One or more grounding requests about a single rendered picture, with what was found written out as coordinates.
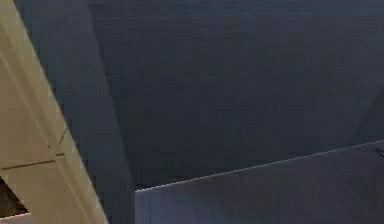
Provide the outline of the beige cupboard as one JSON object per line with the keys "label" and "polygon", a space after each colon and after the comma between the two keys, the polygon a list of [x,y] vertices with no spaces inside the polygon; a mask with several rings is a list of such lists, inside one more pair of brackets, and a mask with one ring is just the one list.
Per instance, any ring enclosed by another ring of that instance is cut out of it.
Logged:
{"label": "beige cupboard", "polygon": [[0,0],[0,177],[36,224],[109,224],[14,0]]}

